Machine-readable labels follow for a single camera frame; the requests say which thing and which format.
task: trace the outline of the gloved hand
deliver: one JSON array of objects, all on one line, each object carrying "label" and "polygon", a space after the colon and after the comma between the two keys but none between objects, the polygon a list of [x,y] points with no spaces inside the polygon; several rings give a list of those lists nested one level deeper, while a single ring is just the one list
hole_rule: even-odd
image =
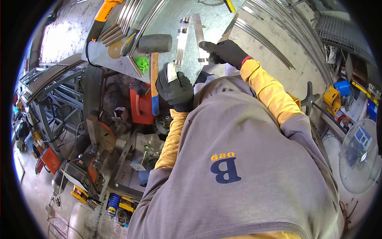
[{"label": "gloved hand", "polygon": [[177,112],[191,112],[194,104],[194,88],[183,72],[177,72],[178,80],[170,83],[167,78],[167,66],[161,71],[157,80],[160,96],[174,106]]},{"label": "gloved hand", "polygon": [[231,40],[219,42],[217,45],[212,42],[202,41],[200,48],[210,53],[209,61],[214,64],[228,63],[240,70],[241,66],[248,59],[253,59],[245,53],[236,43]]}]

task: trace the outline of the cutting disc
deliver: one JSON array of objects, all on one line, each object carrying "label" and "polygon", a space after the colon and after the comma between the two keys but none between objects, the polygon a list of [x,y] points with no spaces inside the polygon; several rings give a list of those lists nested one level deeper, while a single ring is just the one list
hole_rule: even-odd
[{"label": "cutting disc", "polygon": [[107,49],[109,56],[113,59],[120,58],[122,45],[123,45],[123,42],[121,40],[116,41],[115,43],[111,44],[109,46],[109,49]]}]

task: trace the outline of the green sticker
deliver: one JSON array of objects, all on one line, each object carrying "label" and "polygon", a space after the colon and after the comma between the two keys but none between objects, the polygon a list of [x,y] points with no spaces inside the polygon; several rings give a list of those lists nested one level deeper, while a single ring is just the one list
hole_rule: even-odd
[{"label": "green sticker", "polygon": [[135,60],[135,63],[137,63],[137,66],[141,70],[142,74],[146,73],[149,69],[149,60],[146,57],[138,57]]}]

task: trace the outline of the gray t-shirt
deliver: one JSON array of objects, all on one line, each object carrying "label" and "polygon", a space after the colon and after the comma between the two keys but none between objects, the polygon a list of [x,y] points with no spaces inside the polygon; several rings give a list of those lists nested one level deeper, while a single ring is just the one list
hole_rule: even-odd
[{"label": "gray t-shirt", "polygon": [[150,172],[128,238],[224,238],[289,231],[327,238],[338,188],[308,116],[279,128],[248,83],[216,79],[195,95],[174,168]]}]

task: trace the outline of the yellow sleeve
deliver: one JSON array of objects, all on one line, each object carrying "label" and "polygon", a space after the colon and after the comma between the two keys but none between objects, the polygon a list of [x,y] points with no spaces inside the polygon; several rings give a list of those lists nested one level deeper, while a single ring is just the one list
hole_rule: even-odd
[{"label": "yellow sleeve", "polygon": [[174,109],[170,109],[170,114],[174,120],[170,124],[170,132],[168,133],[162,153],[160,154],[154,169],[174,167],[176,162],[179,139],[188,113],[176,112]]},{"label": "yellow sleeve", "polygon": [[276,118],[279,126],[289,118],[303,114],[293,99],[285,92],[284,86],[263,70],[260,62],[246,60],[240,75],[256,92],[258,99]]},{"label": "yellow sleeve", "polygon": [[301,237],[292,232],[274,231],[237,237],[226,237],[224,239],[301,239]]}]

